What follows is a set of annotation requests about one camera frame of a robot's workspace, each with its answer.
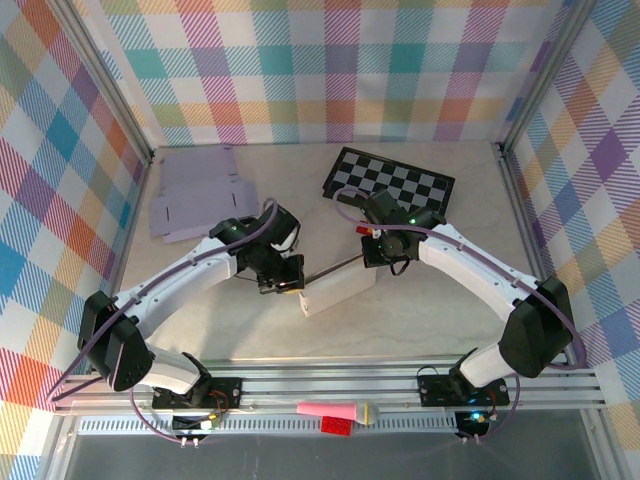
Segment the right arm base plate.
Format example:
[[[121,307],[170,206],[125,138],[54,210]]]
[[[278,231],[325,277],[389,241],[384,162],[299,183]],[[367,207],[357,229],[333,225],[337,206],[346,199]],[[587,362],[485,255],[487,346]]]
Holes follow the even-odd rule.
[[[476,387],[455,386],[448,375],[419,375],[418,394],[422,407],[508,406],[510,397],[504,379]]]

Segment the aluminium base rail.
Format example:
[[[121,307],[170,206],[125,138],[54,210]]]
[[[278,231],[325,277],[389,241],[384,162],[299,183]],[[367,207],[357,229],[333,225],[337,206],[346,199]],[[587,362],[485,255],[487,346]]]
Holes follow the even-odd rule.
[[[369,400],[381,412],[420,410],[417,376],[445,374],[452,355],[392,357],[283,357],[207,360],[215,377],[239,377],[239,412],[289,414],[300,402]],[[520,410],[602,409],[605,399],[591,369],[547,369],[534,379],[506,381]]]

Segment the right controller board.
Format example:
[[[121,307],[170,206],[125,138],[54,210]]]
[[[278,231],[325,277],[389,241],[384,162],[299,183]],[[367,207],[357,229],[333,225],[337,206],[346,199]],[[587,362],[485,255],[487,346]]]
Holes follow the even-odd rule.
[[[481,437],[490,428],[489,413],[485,411],[459,411],[455,413],[456,435],[462,439]]]

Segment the black folding chessboard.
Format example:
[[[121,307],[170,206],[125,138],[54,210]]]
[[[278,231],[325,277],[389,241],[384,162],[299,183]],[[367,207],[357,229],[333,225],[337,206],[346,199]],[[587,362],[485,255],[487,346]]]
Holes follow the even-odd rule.
[[[322,191],[324,198],[332,199],[343,187],[358,189],[367,196],[386,190],[409,212],[425,207],[444,216],[454,184],[453,177],[343,147]]]

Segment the flat red building plate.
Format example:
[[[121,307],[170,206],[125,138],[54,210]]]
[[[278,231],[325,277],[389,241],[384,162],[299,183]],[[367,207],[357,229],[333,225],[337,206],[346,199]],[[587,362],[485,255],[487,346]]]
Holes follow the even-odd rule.
[[[322,433],[348,437],[352,433],[353,422],[348,419],[324,416],[321,420]]]

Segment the controller board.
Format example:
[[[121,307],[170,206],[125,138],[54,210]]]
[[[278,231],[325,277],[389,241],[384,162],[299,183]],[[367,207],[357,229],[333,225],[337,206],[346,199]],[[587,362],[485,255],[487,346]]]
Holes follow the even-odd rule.
[[[221,414],[209,413],[201,416],[174,416],[171,420],[173,431],[211,431],[219,427]]]
[[[485,411],[459,411],[455,413],[456,435],[462,439],[481,437],[490,428],[489,413]]]

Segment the purple paper box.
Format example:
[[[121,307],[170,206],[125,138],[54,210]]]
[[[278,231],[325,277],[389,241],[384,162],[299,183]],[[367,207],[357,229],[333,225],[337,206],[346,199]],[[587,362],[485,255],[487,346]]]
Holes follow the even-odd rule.
[[[179,149],[160,163],[159,192],[150,203],[150,234],[174,243],[206,235],[223,220],[259,213],[255,185],[238,174],[230,146]]]

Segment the white paper box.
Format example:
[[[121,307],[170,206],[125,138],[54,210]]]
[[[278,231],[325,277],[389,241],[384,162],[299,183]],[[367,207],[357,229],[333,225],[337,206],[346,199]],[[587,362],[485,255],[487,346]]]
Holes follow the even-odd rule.
[[[316,315],[354,297],[376,283],[376,269],[366,268],[358,254],[305,278],[299,302],[306,317]]]

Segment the left controller board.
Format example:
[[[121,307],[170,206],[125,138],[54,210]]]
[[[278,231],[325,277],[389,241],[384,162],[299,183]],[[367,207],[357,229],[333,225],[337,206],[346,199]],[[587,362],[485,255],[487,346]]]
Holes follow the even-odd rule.
[[[221,414],[209,413],[201,416],[174,416],[171,420],[173,431],[211,431],[219,427]]]

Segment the aluminium frame post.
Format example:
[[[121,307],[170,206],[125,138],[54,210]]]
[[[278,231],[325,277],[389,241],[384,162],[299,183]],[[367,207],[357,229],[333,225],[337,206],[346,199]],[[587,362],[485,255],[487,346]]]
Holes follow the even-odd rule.
[[[154,149],[144,135],[73,1],[46,0],[46,3],[69,37],[99,91],[104,95],[134,150],[146,165],[150,165]]]
[[[562,0],[495,145],[507,160],[535,115],[598,0]]]

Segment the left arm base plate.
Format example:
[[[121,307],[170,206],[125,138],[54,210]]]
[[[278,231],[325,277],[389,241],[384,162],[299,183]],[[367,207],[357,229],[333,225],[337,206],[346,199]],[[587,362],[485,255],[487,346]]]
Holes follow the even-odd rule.
[[[154,409],[237,409],[242,394],[240,377],[212,377],[198,381],[187,393],[178,394],[156,387],[152,398]]]

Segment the left aluminium frame post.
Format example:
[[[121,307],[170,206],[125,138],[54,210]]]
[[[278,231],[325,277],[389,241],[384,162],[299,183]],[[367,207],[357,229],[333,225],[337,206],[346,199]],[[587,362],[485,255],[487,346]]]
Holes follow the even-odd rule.
[[[46,0],[46,3],[69,37],[99,91],[104,95],[134,150],[146,165],[150,165],[154,149],[144,135],[73,1]]]

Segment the pink toy microphone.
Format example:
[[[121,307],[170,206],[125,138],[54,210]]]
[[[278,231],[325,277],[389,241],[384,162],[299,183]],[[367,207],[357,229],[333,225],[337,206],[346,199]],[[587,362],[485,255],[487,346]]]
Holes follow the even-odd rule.
[[[365,426],[374,425],[380,417],[378,406],[369,401],[348,403],[302,402],[297,405],[296,413],[349,420]]]

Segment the right aluminium frame post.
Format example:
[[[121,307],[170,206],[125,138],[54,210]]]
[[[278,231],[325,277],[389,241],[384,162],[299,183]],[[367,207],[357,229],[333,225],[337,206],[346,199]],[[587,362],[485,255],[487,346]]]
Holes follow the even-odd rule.
[[[562,0],[495,145],[507,160],[535,115],[598,0]]]

